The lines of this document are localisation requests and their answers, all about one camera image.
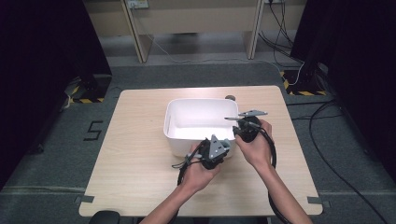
cable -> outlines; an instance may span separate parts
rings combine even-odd
[[[301,68],[304,66],[304,64],[305,64],[305,63],[303,63],[303,64],[300,66],[300,69],[298,70],[298,73],[297,73],[297,78],[296,78],[296,80],[294,81],[294,83],[289,83],[290,86],[294,86],[295,84],[298,83],[298,79],[300,79]]]
[[[322,79],[321,83],[325,85],[325,89],[327,90],[327,92],[329,92],[331,95],[336,95],[336,93],[332,91],[332,87],[329,84],[329,77],[327,76],[327,73],[323,71],[323,69],[321,69],[320,63],[317,64],[317,70],[315,74],[317,75],[317,77],[320,77]]]
[[[67,105],[65,105],[64,108],[62,108],[62,110],[69,108],[70,102],[72,101],[72,97],[69,94],[66,95],[67,95]]]
[[[344,116],[344,114],[339,114],[339,115],[333,115],[333,116],[325,116],[325,117],[320,117],[320,118],[314,118],[314,119],[334,119],[334,118],[338,118]],[[297,119],[311,119],[311,116],[301,116],[299,118],[295,118],[295,119],[291,119],[291,120],[297,120]]]
[[[272,155],[272,159],[271,159],[271,165],[274,167],[274,169],[276,168],[276,147],[275,147],[275,143],[272,140],[272,138],[268,135],[267,131],[265,131],[264,128],[260,127],[256,127],[254,125],[249,125],[251,128],[255,129],[256,131],[258,131],[267,141],[268,145],[270,146],[270,150],[271,150],[271,155]],[[275,215],[277,216],[277,218],[279,218],[283,223],[285,224],[291,224],[290,221],[288,221],[287,218],[285,218],[283,216],[283,214],[277,209],[274,200],[271,197],[270,192],[268,192],[268,202],[272,208],[272,210],[274,211]]]
[[[286,21],[285,21],[286,4],[285,4],[285,1],[281,0],[282,22],[279,22],[279,19],[277,18],[277,15],[275,14],[275,12],[274,12],[274,10],[273,10],[273,8],[272,8],[272,3],[270,3],[269,6],[270,6],[270,9],[271,9],[272,14],[274,15],[274,18],[275,18],[275,20],[276,20],[276,23],[277,23],[278,26],[279,26],[279,32],[278,32],[277,37],[276,37],[276,42],[275,42],[275,43],[272,43],[271,41],[269,41],[269,39],[267,39],[267,38],[265,37],[263,31],[262,31],[262,36],[261,36],[260,34],[259,34],[259,36],[262,38],[262,40],[263,40],[268,46],[270,46],[271,48],[273,48],[274,59],[275,59],[275,61],[276,61],[276,63],[277,63],[278,65],[283,66],[283,67],[295,67],[295,66],[286,66],[286,65],[280,64],[280,63],[277,61],[276,55],[275,55],[275,50],[277,50],[278,52],[280,52],[280,53],[286,55],[287,57],[293,59],[294,61],[296,61],[296,62],[298,62],[298,63],[301,63],[301,62],[302,62],[302,61],[300,61],[300,60],[297,60],[297,59],[294,59],[294,58],[290,57],[290,55],[289,55],[288,53],[286,53],[283,49],[279,49],[279,48],[277,47],[277,46],[279,46],[279,45],[277,44],[277,41],[278,41],[278,39],[279,39],[280,34],[282,34],[282,35],[289,41],[290,47],[292,47],[292,45],[293,45],[293,42],[292,42],[291,39],[289,38],[288,33],[287,33],[287,30],[286,30]]]
[[[244,63],[250,63],[250,62],[259,62],[259,63],[268,63],[271,64],[273,67],[276,68],[276,70],[280,73],[280,69],[276,64],[267,62],[265,60],[248,60],[248,59],[240,59],[240,58],[230,58],[230,59],[203,59],[203,60],[176,60],[174,59],[163,47],[161,47],[160,44],[158,44],[146,31],[144,28],[143,24],[140,23],[140,27],[144,31],[145,35],[154,43],[162,52],[166,54],[166,56],[173,62],[173,63],[206,63],[206,62],[229,62],[229,61],[239,61],[239,62],[244,62]]]
[[[186,156],[186,159],[179,163],[179,164],[175,164],[172,165],[173,168],[179,168],[179,173],[178,173],[178,177],[177,177],[177,185],[179,186],[181,184],[181,182],[183,181],[184,178],[184,174],[186,173],[187,168],[193,164],[193,163],[197,163],[200,161],[194,161],[191,162],[192,158],[194,158],[195,154],[198,152],[199,148],[204,144],[204,141],[202,141],[196,148],[195,150],[190,154],[190,156]],[[168,224],[172,224],[175,222],[176,218],[178,215],[178,209],[176,211],[176,213],[172,216],[171,220],[168,222]]]
[[[294,103],[294,104],[286,104],[286,105],[319,105],[319,104],[325,104],[325,103],[329,103],[329,101]]]
[[[334,104],[335,100],[331,100],[328,103],[323,104],[322,106],[320,106],[311,116],[310,120],[309,120],[309,136],[311,137],[311,140],[315,146],[315,149],[317,150],[319,156],[323,159],[323,161],[328,165],[328,167],[344,182],[346,183],[353,191],[355,191],[355,193],[357,193],[372,209],[373,211],[378,215],[378,217],[384,222],[384,223],[388,223],[384,217],[375,209],[375,207],[355,188],[353,187],[346,179],[344,179],[340,174],[338,174],[338,172],[330,165],[330,163],[326,160],[326,158],[324,157],[324,155],[322,154],[322,152],[320,151],[320,149],[318,148],[318,145],[315,141],[314,135],[312,133],[312,121],[314,120],[315,116],[322,111],[323,109],[325,109],[326,107],[329,106],[329,104]]]

wrist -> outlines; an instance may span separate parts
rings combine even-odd
[[[188,186],[181,184],[176,187],[176,191],[185,198],[190,198],[194,195],[198,190],[189,188]]]
[[[274,166],[268,162],[256,163],[253,167],[264,178],[270,177],[276,172]]]

gray carpet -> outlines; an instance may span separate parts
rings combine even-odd
[[[88,223],[78,214],[78,197],[83,195],[108,123],[122,90],[182,87],[277,85],[287,104],[323,102],[326,96],[291,96],[283,88],[278,70],[268,63],[181,64],[113,67],[112,82],[101,104],[71,104],[59,114],[47,139],[44,152],[26,155],[0,193],[2,223]],[[292,118],[312,115],[320,104],[289,105]],[[319,117],[342,114],[335,105]],[[97,140],[84,141],[100,130]],[[319,156],[309,136],[309,120],[293,121],[308,167],[321,199],[331,205],[315,223],[381,223],[373,210],[345,184]],[[344,179],[358,189],[385,217],[396,223],[396,188],[384,168],[368,157],[356,133],[344,116],[316,119],[312,127],[320,151]],[[121,223],[131,223],[123,217]],[[191,223],[182,218],[177,223]]]

forearm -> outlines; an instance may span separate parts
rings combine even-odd
[[[291,223],[312,223],[271,165],[254,166],[271,195],[276,208]]]
[[[140,223],[168,223],[181,205],[183,205],[193,194],[194,192],[183,189],[182,186],[177,186],[175,190]]]

black curtain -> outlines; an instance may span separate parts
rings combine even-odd
[[[358,136],[396,181],[396,2],[308,0],[291,55],[310,54],[329,67]]]
[[[0,188],[37,147],[76,77],[111,75],[80,0],[0,0]]]

